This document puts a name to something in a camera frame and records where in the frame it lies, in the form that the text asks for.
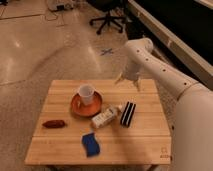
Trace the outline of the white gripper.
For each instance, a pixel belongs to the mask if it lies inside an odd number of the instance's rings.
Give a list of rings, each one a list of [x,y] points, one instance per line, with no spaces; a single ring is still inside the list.
[[[140,65],[135,63],[134,61],[127,61],[126,65],[122,71],[122,74],[118,76],[115,81],[115,84],[123,81],[124,79],[128,79],[134,81],[134,86],[137,91],[140,92],[140,80],[139,79]]]

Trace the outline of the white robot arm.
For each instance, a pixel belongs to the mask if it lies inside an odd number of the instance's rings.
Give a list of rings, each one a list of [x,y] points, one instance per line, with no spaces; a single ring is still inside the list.
[[[152,55],[149,38],[128,40],[126,66],[118,79],[138,82],[144,68],[177,100],[171,171],[213,171],[213,91]]]

